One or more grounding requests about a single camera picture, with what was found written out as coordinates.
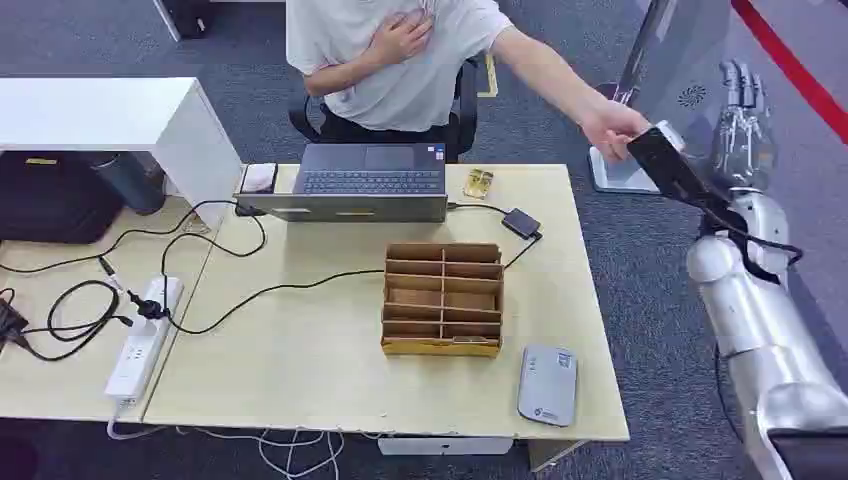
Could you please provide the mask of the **person's right hand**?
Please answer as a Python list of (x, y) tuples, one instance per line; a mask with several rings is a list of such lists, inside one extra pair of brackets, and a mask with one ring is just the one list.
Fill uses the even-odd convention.
[(433, 25), (433, 17), (421, 9), (388, 17), (364, 54), (366, 63), (382, 68), (412, 58), (426, 47)]

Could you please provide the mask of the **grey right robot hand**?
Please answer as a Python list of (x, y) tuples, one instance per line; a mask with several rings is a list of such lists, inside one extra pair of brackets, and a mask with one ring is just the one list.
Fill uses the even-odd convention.
[(713, 134), (713, 181), (728, 190), (765, 191), (778, 155), (764, 83), (735, 59), (721, 62), (719, 68), (726, 97)]

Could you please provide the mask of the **person's left hand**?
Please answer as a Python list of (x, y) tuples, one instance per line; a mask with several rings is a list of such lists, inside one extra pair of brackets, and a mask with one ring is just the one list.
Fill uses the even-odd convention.
[(606, 98), (593, 101), (581, 111), (578, 125), (607, 161), (629, 157), (628, 144), (653, 124), (639, 112)]

